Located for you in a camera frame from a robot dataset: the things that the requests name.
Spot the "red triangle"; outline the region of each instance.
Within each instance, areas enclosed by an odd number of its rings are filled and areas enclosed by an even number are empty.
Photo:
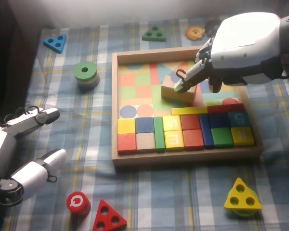
[[[107,204],[106,201],[101,200],[92,231],[117,231],[124,229],[126,226],[126,219]]]

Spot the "table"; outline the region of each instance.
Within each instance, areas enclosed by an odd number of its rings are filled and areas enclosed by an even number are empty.
[[[141,168],[115,172],[111,160],[111,56],[113,52],[201,45],[185,38],[187,26],[208,18],[158,22],[166,42],[147,42],[141,35],[152,23],[81,29],[44,29],[34,64],[27,104],[56,107],[54,123],[19,142],[19,164],[64,148],[67,160],[57,183],[48,183],[36,196],[10,208],[2,230],[92,230],[96,210],[105,199],[134,231],[289,230],[289,81],[248,86],[265,151],[256,161],[198,164],[181,168]],[[67,34],[62,54],[42,40]],[[73,76],[75,64],[97,64],[101,81],[83,94]],[[252,188],[263,205],[251,219],[237,218],[223,208],[237,177]],[[85,219],[70,216],[66,199],[83,191],[92,204]]]

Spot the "blue block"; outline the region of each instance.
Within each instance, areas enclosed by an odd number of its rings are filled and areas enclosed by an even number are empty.
[[[201,131],[205,148],[214,148],[214,141],[208,114],[199,114]]]
[[[46,47],[61,54],[66,43],[66,34],[46,38],[43,43]]]
[[[229,128],[228,113],[209,113],[211,128]]]
[[[231,127],[250,127],[250,118],[247,112],[228,112]]]
[[[136,118],[136,133],[154,132],[153,117]]]

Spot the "dark blue block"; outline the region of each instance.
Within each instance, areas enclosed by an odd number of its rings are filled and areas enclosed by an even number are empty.
[[[201,131],[205,148],[214,148],[214,141],[208,114],[199,114]]]
[[[154,132],[153,117],[135,118],[136,133]]]
[[[229,128],[228,113],[209,113],[211,128]]]
[[[66,34],[46,38],[43,43],[46,47],[61,54],[66,43]]]

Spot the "orange square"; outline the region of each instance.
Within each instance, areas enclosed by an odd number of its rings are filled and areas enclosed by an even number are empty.
[[[136,98],[152,98],[151,85],[136,86]]]
[[[120,75],[120,87],[135,86],[135,75]]]

